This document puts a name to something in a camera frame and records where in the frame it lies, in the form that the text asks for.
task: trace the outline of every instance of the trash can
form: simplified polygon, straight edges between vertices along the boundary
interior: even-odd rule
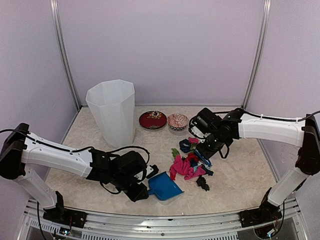
[[[104,81],[89,89],[86,103],[106,143],[113,148],[131,145],[135,138],[135,88],[123,80]]]

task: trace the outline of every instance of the blue dustpan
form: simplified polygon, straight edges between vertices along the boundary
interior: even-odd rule
[[[150,178],[148,184],[150,188],[148,194],[154,194],[161,201],[168,200],[183,193],[180,187],[170,179],[165,171]]]

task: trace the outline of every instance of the table surface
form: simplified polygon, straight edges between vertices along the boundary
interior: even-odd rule
[[[188,130],[174,132],[168,125],[159,130],[146,130],[139,125],[139,116],[157,110],[166,116],[181,113],[188,118],[203,107],[195,106],[136,106],[135,139],[133,145],[147,148],[149,164],[156,164],[159,172],[167,171],[173,164],[171,148],[179,149],[179,141],[192,137]],[[212,111],[229,111],[230,107],[209,107]],[[94,146],[110,151],[88,107],[83,107],[76,117],[64,144],[74,148]],[[146,154],[137,150],[142,156]],[[148,199],[131,202],[122,192],[112,195],[98,182],[86,180],[75,174],[51,169],[46,183],[63,195],[66,207],[83,210],[140,216],[181,216],[222,213],[257,207],[265,192],[275,184],[269,165],[256,139],[235,140],[227,159],[215,154],[211,159],[213,176],[205,176],[210,191],[197,186],[197,178],[184,180],[177,175],[175,182],[184,191],[179,197],[159,201],[154,195]],[[108,184],[111,191],[115,188]]]

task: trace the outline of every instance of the patterned bowl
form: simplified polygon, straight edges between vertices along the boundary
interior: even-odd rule
[[[186,128],[186,126],[189,123],[189,119],[186,115],[180,114],[180,113],[174,113],[168,116],[167,122],[169,125],[169,128],[171,128],[174,131],[182,131]]]

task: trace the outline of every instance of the dark red plate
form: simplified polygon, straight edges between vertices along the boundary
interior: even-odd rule
[[[145,129],[160,129],[167,123],[167,117],[160,111],[147,111],[139,118],[141,127]]]

